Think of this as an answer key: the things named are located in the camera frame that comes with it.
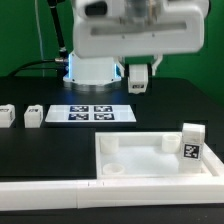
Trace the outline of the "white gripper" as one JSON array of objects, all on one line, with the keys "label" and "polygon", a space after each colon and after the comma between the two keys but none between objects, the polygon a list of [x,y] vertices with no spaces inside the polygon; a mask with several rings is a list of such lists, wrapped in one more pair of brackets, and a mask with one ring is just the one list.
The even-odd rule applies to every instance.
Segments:
[{"label": "white gripper", "polygon": [[152,24],[129,23],[121,18],[77,16],[73,45],[81,58],[118,57],[116,72],[127,76],[124,57],[154,55],[151,75],[163,61],[162,54],[197,52],[204,43],[204,16],[197,5],[163,5]]}]

